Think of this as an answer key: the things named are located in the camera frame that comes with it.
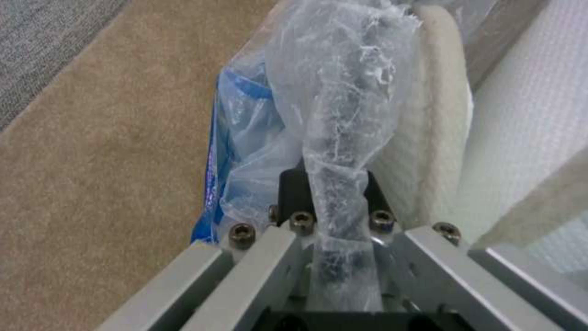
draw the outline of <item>crumpled plastic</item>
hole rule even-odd
[[[405,8],[369,0],[301,0],[266,47],[286,129],[303,142],[318,218],[309,308],[381,310],[366,165],[390,140],[409,95],[416,30]]]

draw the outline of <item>white textured surface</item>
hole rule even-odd
[[[370,168],[404,229],[448,221],[472,116],[457,25],[439,6],[415,13],[423,25],[412,95]]]
[[[588,211],[527,246],[531,255],[560,273],[588,269]]]
[[[552,0],[476,93],[454,218],[469,242],[587,145],[587,17]]]

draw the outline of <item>beige carpet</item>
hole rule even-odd
[[[183,250],[220,67],[272,0],[135,0],[0,135],[3,330],[86,330]]]

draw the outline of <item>clear plastic bag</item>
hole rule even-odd
[[[309,306],[379,310],[365,168],[408,95],[419,21],[379,1],[302,0],[285,13],[266,69],[286,128],[303,141],[318,218]]]

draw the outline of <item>screw head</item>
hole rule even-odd
[[[455,246],[459,244],[459,240],[462,238],[462,234],[459,232],[459,229],[451,223],[437,222],[435,225],[433,225],[433,230],[435,230]]]
[[[231,247],[246,250],[255,242],[255,228],[247,223],[238,223],[230,228],[229,242]]]
[[[278,223],[278,206],[273,204],[268,208],[268,220],[270,224]]]
[[[290,230],[301,236],[308,236],[315,227],[315,218],[305,211],[297,211],[290,216]]]
[[[386,210],[376,210],[369,216],[369,228],[378,233],[390,233],[394,229],[396,217]]]

